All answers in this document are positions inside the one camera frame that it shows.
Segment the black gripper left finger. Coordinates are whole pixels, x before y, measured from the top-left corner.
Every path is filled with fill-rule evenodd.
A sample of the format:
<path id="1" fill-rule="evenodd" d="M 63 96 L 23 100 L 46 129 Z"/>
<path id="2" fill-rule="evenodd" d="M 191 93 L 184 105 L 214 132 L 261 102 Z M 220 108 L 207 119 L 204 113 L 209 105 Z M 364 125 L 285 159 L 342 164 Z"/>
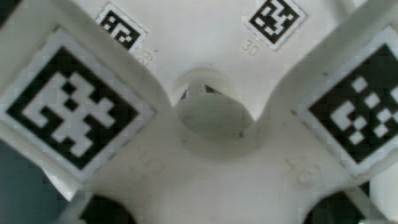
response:
<path id="1" fill-rule="evenodd" d="M 124 206 L 104 196 L 78 191 L 55 224 L 136 224 Z"/>

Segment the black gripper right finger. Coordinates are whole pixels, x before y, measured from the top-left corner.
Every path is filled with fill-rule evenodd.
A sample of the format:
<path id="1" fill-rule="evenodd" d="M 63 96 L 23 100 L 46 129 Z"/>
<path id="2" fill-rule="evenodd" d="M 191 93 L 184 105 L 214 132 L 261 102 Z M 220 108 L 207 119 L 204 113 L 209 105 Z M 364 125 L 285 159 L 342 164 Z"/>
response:
<path id="1" fill-rule="evenodd" d="M 303 224 L 398 224 L 383 215 L 369 188 L 358 187 L 326 196 L 314 205 Z"/>

